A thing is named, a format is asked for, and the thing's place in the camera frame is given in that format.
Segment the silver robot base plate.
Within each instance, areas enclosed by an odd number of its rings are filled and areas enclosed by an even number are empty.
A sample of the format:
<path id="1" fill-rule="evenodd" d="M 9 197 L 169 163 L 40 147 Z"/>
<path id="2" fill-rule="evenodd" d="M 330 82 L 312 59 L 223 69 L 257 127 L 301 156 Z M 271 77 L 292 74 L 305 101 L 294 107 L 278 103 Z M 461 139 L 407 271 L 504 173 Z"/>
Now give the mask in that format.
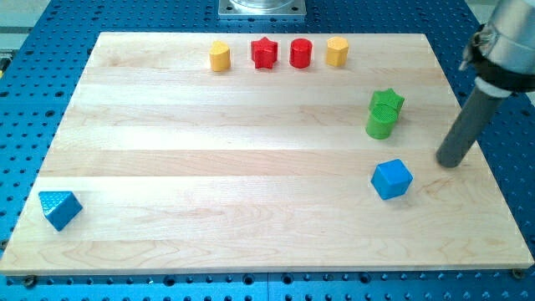
<path id="1" fill-rule="evenodd" d="M 305 0 L 219 0 L 218 15 L 222 19 L 304 19 Z"/>

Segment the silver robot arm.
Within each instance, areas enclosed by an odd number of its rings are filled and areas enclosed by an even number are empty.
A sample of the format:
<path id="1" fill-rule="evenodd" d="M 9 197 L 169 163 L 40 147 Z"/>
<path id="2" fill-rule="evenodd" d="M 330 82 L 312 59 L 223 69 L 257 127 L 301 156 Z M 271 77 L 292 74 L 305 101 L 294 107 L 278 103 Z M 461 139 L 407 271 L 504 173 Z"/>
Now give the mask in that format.
<path id="1" fill-rule="evenodd" d="M 534 0 L 501 0 L 469 39 L 460 69 L 500 89 L 534 91 Z"/>

